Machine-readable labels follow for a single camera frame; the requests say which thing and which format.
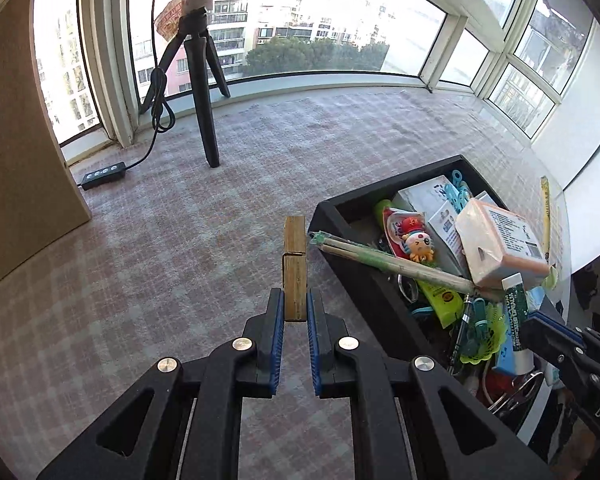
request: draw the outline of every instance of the cartoon figure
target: cartoon figure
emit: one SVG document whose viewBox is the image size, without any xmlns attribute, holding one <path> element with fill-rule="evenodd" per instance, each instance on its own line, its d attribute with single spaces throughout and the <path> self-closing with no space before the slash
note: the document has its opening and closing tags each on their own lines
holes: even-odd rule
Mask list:
<svg viewBox="0 0 600 480">
<path fill-rule="evenodd" d="M 417 218 L 405 218 L 400 225 L 402 250 L 409 259 L 416 263 L 433 261 L 433 243 L 424 231 L 424 225 Z"/>
</svg>

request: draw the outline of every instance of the sticker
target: sticker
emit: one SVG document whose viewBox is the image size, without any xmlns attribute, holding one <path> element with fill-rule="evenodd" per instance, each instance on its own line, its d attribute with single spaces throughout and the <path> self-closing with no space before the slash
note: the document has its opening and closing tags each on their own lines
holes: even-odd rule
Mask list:
<svg viewBox="0 0 600 480">
<path fill-rule="evenodd" d="M 523 218 L 488 205 L 484 208 L 491 217 L 507 254 L 532 260 L 544 260 L 538 239 Z"/>
</svg>

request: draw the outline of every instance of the carpet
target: carpet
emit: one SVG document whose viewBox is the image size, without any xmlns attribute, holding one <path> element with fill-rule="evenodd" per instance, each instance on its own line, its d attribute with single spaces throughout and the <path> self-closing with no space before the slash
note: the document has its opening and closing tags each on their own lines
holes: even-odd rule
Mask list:
<svg viewBox="0 0 600 480">
<path fill-rule="evenodd" d="M 84 192 L 92 221 L 0 282 L 0 455 L 18 478 L 34 478 L 159 358 L 199 358 L 240 335 L 281 285 L 286 215 L 309 221 L 320 200 L 461 153 L 541 233 L 544 169 L 474 97 L 298 95 L 219 108 L 214 170 L 196 118 L 178 120 L 124 180 Z M 147 147 L 109 148 L 72 169 L 81 178 L 129 164 Z M 558 191 L 552 260 L 568 269 Z M 308 266 L 327 312 L 377 345 L 313 247 Z M 353 475 L 348 402 L 314 397 L 306 327 L 287 325 L 277 396 L 244 401 L 239 477 Z"/>
</svg>

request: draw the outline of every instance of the green toothpaste tube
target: green toothpaste tube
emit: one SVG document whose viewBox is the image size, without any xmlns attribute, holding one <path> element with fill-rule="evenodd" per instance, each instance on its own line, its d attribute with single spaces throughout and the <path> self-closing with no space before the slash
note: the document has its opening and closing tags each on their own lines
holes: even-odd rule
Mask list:
<svg viewBox="0 0 600 480">
<path fill-rule="evenodd" d="M 504 305 L 509 317 L 511 342 L 513 346 L 513 362 L 516 375 L 524 375 L 534 369 L 534 355 L 531 350 L 524 348 L 520 342 L 520 325 L 526 320 L 528 306 L 526 305 L 525 288 L 520 273 L 502 280 L 504 289 Z"/>
</svg>

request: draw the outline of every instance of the chopsticks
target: chopsticks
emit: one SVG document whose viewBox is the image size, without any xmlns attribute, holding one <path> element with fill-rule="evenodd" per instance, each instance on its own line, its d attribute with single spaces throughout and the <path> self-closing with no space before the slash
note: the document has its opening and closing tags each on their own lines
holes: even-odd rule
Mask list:
<svg viewBox="0 0 600 480">
<path fill-rule="evenodd" d="M 478 288 L 471 280 L 466 280 L 460 276 L 449 274 L 443 270 L 433 269 L 423 264 L 417 264 L 404 258 L 397 258 L 396 256 L 391 256 L 374 248 L 357 244 L 323 231 L 311 232 L 309 235 L 311 237 L 310 243 L 316 245 L 322 252 L 375 267 L 385 272 L 394 272 L 395 274 L 401 274 L 414 280 L 422 280 L 433 285 L 444 286 L 461 294 L 480 296 L 490 301 L 501 301 L 504 295 L 503 291 Z"/>
</svg>

